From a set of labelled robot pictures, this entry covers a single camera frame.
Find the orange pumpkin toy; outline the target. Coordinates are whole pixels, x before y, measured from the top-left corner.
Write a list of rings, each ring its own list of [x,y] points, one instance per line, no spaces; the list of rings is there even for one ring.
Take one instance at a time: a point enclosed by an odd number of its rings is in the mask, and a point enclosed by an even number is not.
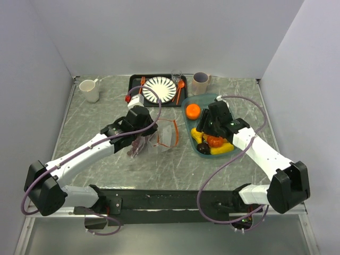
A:
[[[211,148],[218,148],[224,144],[224,139],[222,137],[207,136],[207,143]]]

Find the red grape bunch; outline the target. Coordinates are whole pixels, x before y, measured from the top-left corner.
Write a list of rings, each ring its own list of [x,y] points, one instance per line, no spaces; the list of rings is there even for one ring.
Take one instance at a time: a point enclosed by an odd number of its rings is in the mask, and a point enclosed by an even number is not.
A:
[[[144,148],[144,146],[145,146],[145,139],[143,137],[136,138],[131,143],[131,148],[127,152],[127,155],[131,158],[134,158],[140,153],[140,151]]]

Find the clear zip top bag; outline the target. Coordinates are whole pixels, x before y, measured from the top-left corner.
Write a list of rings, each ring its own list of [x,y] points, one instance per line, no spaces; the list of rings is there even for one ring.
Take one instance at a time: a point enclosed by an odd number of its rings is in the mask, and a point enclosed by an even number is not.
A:
[[[179,130],[176,120],[160,118],[157,121],[158,129],[154,134],[144,138],[144,148],[139,154],[160,154],[177,146]]]

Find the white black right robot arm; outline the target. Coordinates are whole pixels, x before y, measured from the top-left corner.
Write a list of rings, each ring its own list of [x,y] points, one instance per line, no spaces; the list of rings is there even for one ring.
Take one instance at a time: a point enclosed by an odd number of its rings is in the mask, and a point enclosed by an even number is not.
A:
[[[284,214],[310,198],[306,165],[282,156],[243,119],[233,118],[222,97],[208,105],[197,126],[198,131],[226,139],[247,154],[267,175],[268,185],[246,184],[234,190],[233,207],[245,211],[251,204],[270,205]]]

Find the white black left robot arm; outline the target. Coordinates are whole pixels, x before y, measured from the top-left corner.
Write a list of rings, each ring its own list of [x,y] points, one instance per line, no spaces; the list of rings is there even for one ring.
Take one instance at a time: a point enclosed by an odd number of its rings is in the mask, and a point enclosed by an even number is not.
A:
[[[89,142],[69,154],[46,164],[36,161],[29,166],[24,191],[42,216],[62,207],[85,207],[97,214],[109,202],[95,185],[69,186],[67,182],[95,162],[128,147],[139,136],[157,131],[149,110],[134,106],[126,116],[105,126]]]

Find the yellow lumpy food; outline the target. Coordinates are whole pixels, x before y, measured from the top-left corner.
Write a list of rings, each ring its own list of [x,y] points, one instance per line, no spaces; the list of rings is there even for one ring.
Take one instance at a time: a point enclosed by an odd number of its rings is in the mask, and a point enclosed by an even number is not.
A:
[[[194,127],[191,129],[191,137],[196,141],[197,144],[201,144],[203,140],[204,133],[197,131],[197,129]]]

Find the dark purple food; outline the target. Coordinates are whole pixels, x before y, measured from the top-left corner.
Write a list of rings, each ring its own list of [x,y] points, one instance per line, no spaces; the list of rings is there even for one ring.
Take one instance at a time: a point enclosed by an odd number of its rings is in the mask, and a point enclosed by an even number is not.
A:
[[[210,147],[207,143],[202,142],[200,144],[197,144],[196,147],[197,151],[203,155],[210,155]]]

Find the orange fruit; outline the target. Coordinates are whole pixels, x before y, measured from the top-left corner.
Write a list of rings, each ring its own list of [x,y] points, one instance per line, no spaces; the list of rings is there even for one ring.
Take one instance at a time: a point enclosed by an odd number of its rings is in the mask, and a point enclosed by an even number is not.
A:
[[[190,120],[197,120],[200,117],[201,108],[197,104],[189,104],[185,109],[185,115]]]

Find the yellow banana toy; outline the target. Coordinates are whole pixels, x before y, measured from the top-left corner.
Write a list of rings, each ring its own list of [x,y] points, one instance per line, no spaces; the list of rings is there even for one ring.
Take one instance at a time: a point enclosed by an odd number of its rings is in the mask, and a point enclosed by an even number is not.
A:
[[[234,150],[234,146],[231,143],[224,143],[220,147],[211,147],[210,154],[211,155],[221,155],[224,153],[228,153]]]

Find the orange plastic fork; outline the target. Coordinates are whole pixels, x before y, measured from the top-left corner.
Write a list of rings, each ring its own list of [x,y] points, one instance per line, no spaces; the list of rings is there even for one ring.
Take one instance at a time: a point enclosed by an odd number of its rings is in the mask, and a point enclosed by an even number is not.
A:
[[[142,76],[142,77],[141,77],[141,81],[140,81],[140,88],[139,88],[138,94],[141,94],[141,92],[142,92],[142,87],[143,87],[143,85],[145,84],[145,82],[146,82],[146,77],[145,77],[145,76]]]

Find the white black striped plate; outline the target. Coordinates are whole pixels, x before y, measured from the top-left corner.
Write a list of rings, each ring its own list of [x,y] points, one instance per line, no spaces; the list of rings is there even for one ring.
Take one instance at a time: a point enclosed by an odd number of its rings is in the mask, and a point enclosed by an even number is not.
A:
[[[162,104],[170,102],[177,91],[177,87],[174,82],[171,79],[162,76],[153,77],[147,80],[143,86],[154,91]],[[156,96],[146,88],[142,89],[144,98],[150,103],[156,104]]]

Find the black serving tray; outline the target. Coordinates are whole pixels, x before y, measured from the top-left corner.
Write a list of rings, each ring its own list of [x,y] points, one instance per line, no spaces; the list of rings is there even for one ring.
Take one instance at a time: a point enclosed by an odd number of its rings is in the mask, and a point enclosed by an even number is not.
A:
[[[142,78],[145,79],[142,86],[150,88],[157,94],[162,107],[180,107],[188,97],[186,77],[181,77],[184,87],[178,89],[171,74],[134,74],[130,76],[128,91],[140,86]]]

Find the beige mug purple inside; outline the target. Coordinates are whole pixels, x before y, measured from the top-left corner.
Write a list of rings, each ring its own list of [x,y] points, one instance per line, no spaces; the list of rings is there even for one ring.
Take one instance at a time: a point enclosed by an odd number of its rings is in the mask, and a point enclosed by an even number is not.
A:
[[[194,95],[205,94],[211,83],[211,75],[204,72],[197,72],[192,79],[192,92]]]

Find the clear drinking glass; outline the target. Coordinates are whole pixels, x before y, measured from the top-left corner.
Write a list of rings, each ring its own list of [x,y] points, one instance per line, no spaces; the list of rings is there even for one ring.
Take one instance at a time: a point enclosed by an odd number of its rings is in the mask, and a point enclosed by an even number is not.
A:
[[[182,78],[182,72],[180,70],[172,70],[171,77],[174,84],[178,85],[179,81],[181,81]]]

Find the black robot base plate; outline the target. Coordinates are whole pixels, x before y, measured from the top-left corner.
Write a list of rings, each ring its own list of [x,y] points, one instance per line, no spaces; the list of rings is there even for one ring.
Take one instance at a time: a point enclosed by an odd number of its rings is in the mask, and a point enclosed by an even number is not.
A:
[[[99,200],[89,209],[117,219],[121,224],[205,222],[208,216],[227,221],[230,214],[250,213],[258,204],[246,205],[234,191],[95,189]]]

